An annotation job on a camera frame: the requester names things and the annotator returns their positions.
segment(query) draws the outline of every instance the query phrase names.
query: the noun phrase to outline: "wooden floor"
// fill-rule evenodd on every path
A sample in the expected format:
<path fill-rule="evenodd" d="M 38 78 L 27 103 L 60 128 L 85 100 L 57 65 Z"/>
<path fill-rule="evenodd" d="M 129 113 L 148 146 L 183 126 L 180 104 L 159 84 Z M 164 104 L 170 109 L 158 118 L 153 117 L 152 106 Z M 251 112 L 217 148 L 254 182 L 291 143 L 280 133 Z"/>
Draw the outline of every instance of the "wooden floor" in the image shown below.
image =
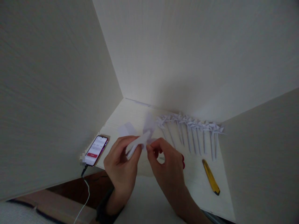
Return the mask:
<path fill-rule="evenodd" d="M 90 197 L 86 205 L 96 209 L 113 184 L 105 171 L 86 176 L 85 179 L 90 190 Z M 88 198 L 88 188 L 82 178 L 48 188 L 47 190 L 81 204 L 85 204 Z"/>

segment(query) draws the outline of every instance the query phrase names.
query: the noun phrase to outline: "charging cable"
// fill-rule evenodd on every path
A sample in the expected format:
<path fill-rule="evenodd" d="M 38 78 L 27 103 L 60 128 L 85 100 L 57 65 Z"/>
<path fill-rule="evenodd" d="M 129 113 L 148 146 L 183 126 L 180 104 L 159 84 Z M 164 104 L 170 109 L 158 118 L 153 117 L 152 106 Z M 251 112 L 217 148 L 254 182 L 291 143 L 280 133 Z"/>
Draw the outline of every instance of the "charging cable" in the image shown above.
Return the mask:
<path fill-rule="evenodd" d="M 82 209 L 83 209 L 83 208 L 84 208 L 84 206 L 87 204 L 87 202 L 88 202 L 88 199 L 89 199 L 89 196 L 90 196 L 90 192 L 89 192 L 89 185 L 88 185 L 87 181 L 85 180 L 85 178 L 83 177 L 83 175 L 84 175 L 84 173 L 85 173 L 86 169 L 87 169 L 87 166 L 85 166 L 85 168 L 83 169 L 83 171 L 82 171 L 82 174 L 81 174 L 81 177 L 83 178 L 84 182 L 86 183 L 86 185 L 87 185 L 87 187 L 88 187 L 88 198 L 87 198 L 87 201 L 85 202 L 85 204 L 83 205 L 83 207 L 81 208 L 81 210 L 80 210 L 79 214 L 77 215 L 77 217 L 76 217 L 76 219 L 75 219 L 75 221 L 74 221 L 74 224 L 75 224 L 75 222 L 77 221 L 77 219 L 78 219 L 78 217 L 79 217 L 79 215 L 80 215 L 80 213 L 81 213 Z"/>

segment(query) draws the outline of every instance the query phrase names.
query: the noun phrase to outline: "sleeve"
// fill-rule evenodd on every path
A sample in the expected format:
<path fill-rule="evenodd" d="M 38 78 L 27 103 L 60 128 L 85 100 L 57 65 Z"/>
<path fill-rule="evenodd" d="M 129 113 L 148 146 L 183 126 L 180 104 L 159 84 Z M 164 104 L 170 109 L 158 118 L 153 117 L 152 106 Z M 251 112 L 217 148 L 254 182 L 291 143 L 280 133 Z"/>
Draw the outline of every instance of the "sleeve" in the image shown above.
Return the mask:
<path fill-rule="evenodd" d="M 102 201 L 100 202 L 100 204 L 97 207 L 97 217 L 96 217 L 96 221 L 101 223 L 101 224 L 112 224 L 115 222 L 115 220 L 117 219 L 117 217 L 119 216 L 119 214 L 121 213 L 121 211 L 123 210 L 123 208 L 119 211 L 119 213 L 117 213 L 116 215 L 113 216 L 109 216 L 106 214 L 105 208 L 107 205 L 107 202 L 112 194 L 114 190 L 114 187 L 112 187 L 107 194 L 105 195 L 105 197 L 102 199 Z"/>

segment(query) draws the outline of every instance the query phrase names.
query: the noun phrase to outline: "yellow utility knife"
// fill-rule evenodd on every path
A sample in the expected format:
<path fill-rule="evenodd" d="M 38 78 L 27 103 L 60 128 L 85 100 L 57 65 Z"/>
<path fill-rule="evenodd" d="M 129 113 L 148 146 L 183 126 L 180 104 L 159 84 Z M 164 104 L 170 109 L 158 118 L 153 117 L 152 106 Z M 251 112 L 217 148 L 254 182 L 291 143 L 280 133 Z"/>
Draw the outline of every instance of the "yellow utility knife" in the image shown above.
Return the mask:
<path fill-rule="evenodd" d="M 219 187 L 218 187 L 218 185 L 217 185 L 217 183 L 216 183 L 216 181 L 215 181 L 215 179 L 213 177 L 213 174 L 212 174 L 212 172 L 211 172 L 211 170 L 209 168 L 208 163 L 205 160 L 202 160 L 202 163 L 203 163 L 203 166 L 204 166 L 204 168 L 206 170 L 206 175 L 207 175 L 207 177 L 209 179 L 209 182 L 210 182 L 210 185 L 212 187 L 212 190 L 214 191 L 214 193 L 216 195 L 219 195 L 220 194 L 220 189 L 219 189 Z"/>

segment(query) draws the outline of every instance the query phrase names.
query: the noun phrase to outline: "red button on screen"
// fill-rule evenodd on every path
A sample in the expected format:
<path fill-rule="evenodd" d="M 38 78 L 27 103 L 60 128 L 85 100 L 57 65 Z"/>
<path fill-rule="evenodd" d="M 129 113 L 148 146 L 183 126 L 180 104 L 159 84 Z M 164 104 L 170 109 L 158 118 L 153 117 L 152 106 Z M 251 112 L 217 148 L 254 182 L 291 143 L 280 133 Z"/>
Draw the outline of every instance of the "red button on screen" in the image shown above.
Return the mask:
<path fill-rule="evenodd" d="M 96 155 L 96 154 L 92 154 L 92 153 L 90 153 L 90 152 L 87 153 L 87 155 L 90 156 L 90 157 L 93 157 L 93 158 L 97 158 L 97 155 Z"/>

